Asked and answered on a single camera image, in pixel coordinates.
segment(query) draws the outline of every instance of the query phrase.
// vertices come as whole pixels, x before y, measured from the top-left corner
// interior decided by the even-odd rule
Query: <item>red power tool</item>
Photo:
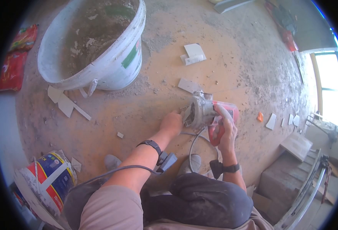
[[[220,139],[225,133],[223,119],[214,110],[214,104],[223,106],[236,122],[239,110],[235,104],[213,100],[212,94],[194,92],[190,106],[184,113],[184,124],[193,129],[208,127],[209,139],[213,146],[220,144]]]

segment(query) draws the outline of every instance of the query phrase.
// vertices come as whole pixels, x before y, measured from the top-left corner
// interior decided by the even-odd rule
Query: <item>shoe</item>
[[[192,164],[193,172],[198,173],[199,168],[201,167],[201,157],[197,154],[192,154],[191,164]],[[190,169],[190,161],[189,161],[189,156],[188,156],[188,159],[186,159],[180,166],[178,176],[185,174],[185,173],[191,173],[191,172],[192,171]]]
[[[107,171],[116,169],[121,163],[121,160],[111,154],[106,155],[104,158],[104,164]]]

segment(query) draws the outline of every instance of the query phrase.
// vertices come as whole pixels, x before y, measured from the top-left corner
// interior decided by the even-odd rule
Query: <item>window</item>
[[[338,49],[315,53],[322,87],[323,117],[338,125]]]

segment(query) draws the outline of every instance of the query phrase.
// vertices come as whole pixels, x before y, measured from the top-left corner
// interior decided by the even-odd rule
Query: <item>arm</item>
[[[182,127],[182,116],[173,111],[163,118],[160,130],[148,140],[155,141],[163,151],[169,142],[180,134]],[[130,156],[120,164],[119,168],[128,165],[142,165],[154,169],[158,158],[159,155],[153,147],[149,145],[139,145],[132,151]],[[123,169],[115,172],[102,186],[120,185],[139,194],[150,174],[151,172],[143,168]]]
[[[237,128],[234,125],[233,118],[230,116],[229,112],[223,108],[221,105],[214,105],[215,111],[217,111],[223,118],[223,126],[225,128],[225,133],[221,137],[220,144],[217,146],[221,152],[223,157],[223,166],[231,166],[237,164],[236,153],[234,150],[234,142],[237,136]],[[241,187],[244,191],[247,191],[244,180],[240,171],[236,171],[235,173],[224,172],[223,181],[231,182],[239,187]]]

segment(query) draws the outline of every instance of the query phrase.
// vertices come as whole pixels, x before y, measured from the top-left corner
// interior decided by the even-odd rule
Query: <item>grey cable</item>
[[[80,184],[78,184],[78,185],[72,187],[71,189],[69,189],[68,193],[70,193],[70,191],[74,190],[75,188],[78,188],[79,186],[82,186],[82,185],[87,184],[87,183],[89,183],[89,182],[91,182],[91,181],[94,181],[94,180],[96,180],[96,179],[99,179],[99,178],[101,178],[101,177],[104,177],[104,176],[106,176],[106,175],[109,175],[109,174],[111,174],[111,173],[114,173],[114,172],[116,172],[116,171],[119,171],[119,170],[122,170],[122,169],[126,169],[126,168],[143,168],[143,169],[146,169],[146,170],[148,170],[148,171],[150,171],[150,172],[152,172],[152,173],[154,173],[154,174],[162,174],[162,172],[155,172],[155,171],[153,171],[151,168],[147,168],[147,167],[142,166],[142,165],[128,165],[128,166],[123,166],[123,167],[120,167],[120,168],[115,168],[115,169],[113,169],[113,170],[110,170],[110,171],[108,171],[108,172],[106,172],[106,173],[104,173],[104,174],[102,174],[102,175],[99,175],[99,176],[97,176],[97,177],[94,177],[94,178],[92,178],[92,179],[89,179],[89,180],[86,181],[86,182],[80,183]]]
[[[199,133],[197,133],[197,134],[191,133],[191,132],[181,132],[181,134],[188,134],[188,135],[194,135],[194,136],[195,136],[194,139],[193,139],[193,141],[192,141],[192,145],[191,145],[191,147],[190,147],[190,155],[189,155],[189,157],[188,157],[188,158],[189,158],[189,162],[190,162],[190,170],[191,170],[192,172],[194,172],[194,171],[193,171],[193,168],[192,168],[191,155],[192,155],[192,148],[193,148],[194,142],[197,140],[197,138],[198,138],[199,136],[202,137],[203,139],[207,140],[208,142],[210,142],[209,139],[207,139],[206,137],[204,137],[204,136],[201,135],[201,133],[202,133],[205,129],[206,129],[206,127],[204,127],[203,129],[201,129],[201,131],[200,131]],[[218,152],[218,150],[217,150],[216,147],[214,147],[214,149],[216,150],[216,153],[217,153],[217,159],[218,159],[218,158],[219,158],[219,152]]]
[[[204,128],[203,128],[199,133],[197,133],[197,134],[191,133],[191,132],[181,132],[181,134],[188,134],[188,135],[194,135],[194,136],[195,136],[194,139],[193,139],[193,141],[192,141],[192,145],[191,145],[191,147],[190,147],[190,155],[189,155],[190,170],[191,170],[192,172],[193,172],[193,168],[192,168],[192,163],[191,163],[191,155],[192,155],[192,148],[193,148],[194,142],[197,140],[197,138],[198,138],[199,136],[202,137],[203,139],[207,140],[208,142],[210,142],[210,140],[208,140],[206,137],[204,137],[204,136],[201,135],[201,133],[205,130],[205,128],[206,128],[206,127],[204,127]],[[217,151],[216,147],[214,147],[214,148],[215,148],[216,153],[217,153],[217,158],[219,158],[219,152]],[[119,171],[119,170],[122,170],[122,169],[126,169],[126,168],[143,168],[143,169],[146,169],[146,170],[148,170],[148,171],[150,171],[150,172],[152,172],[152,173],[154,173],[154,174],[162,174],[162,172],[155,172],[155,171],[153,171],[152,169],[147,168],[147,167],[142,166],[142,165],[128,165],[128,166],[123,166],[123,167],[120,167],[120,168],[115,168],[115,169],[113,169],[113,170],[110,170],[110,171],[108,171],[108,172],[106,172],[106,173],[104,173],[104,174],[102,174],[102,175],[99,175],[99,176],[97,176],[97,177],[94,177],[94,178],[92,178],[92,179],[89,179],[89,180],[86,181],[86,182],[80,183],[79,185],[76,185],[76,186],[72,187],[72,188],[68,191],[68,193],[70,193],[70,191],[72,191],[72,190],[78,188],[79,186],[82,186],[82,185],[87,184],[87,183],[89,183],[89,182],[92,182],[92,181],[94,181],[94,180],[96,180],[96,179],[99,179],[99,178],[101,178],[101,177],[104,177],[104,176],[106,176],[106,175],[109,175],[109,174],[111,174],[111,173],[114,173],[114,172],[116,172],[116,171]]]

